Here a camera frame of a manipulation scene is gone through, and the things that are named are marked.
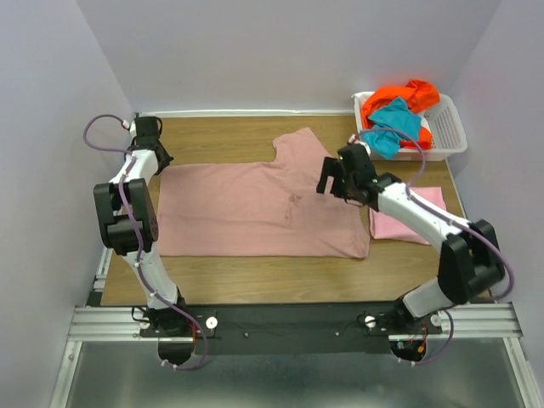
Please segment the dusty pink t shirt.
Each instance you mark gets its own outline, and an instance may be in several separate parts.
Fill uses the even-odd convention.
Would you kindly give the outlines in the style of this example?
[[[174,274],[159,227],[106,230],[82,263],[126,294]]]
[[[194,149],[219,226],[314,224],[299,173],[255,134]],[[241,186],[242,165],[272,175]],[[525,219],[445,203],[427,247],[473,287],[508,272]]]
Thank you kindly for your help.
[[[317,193],[329,154],[309,128],[273,142],[273,161],[163,171],[157,220],[163,257],[366,258],[360,211]]]

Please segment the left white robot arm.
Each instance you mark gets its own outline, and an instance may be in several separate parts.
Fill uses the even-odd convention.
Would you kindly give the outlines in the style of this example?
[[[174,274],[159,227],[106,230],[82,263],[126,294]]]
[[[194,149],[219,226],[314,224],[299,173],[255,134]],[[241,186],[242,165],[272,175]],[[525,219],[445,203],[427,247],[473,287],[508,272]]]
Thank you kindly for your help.
[[[89,139],[100,119],[112,119],[131,135],[127,148],[101,147]],[[105,247],[122,257],[136,274],[146,305],[137,322],[151,336],[181,337],[193,325],[184,298],[167,275],[156,243],[159,225],[150,198],[149,183],[173,161],[161,142],[162,119],[136,116],[132,122],[113,114],[100,114],[83,130],[85,144],[98,151],[123,154],[124,163],[110,181],[93,188],[99,233]]]

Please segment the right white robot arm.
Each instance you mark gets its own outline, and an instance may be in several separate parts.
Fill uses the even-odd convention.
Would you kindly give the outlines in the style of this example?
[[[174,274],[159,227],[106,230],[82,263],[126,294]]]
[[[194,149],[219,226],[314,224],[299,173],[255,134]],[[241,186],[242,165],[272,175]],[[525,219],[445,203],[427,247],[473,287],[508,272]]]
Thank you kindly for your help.
[[[336,198],[394,218],[439,254],[436,277],[400,296],[384,314],[365,318],[368,328],[412,332],[428,315],[468,303],[504,279],[507,262],[489,222],[459,218],[392,173],[377,174],[363,145],[348,144],[337,157],[324,159],[317,193],[327,192],[328,181]]]

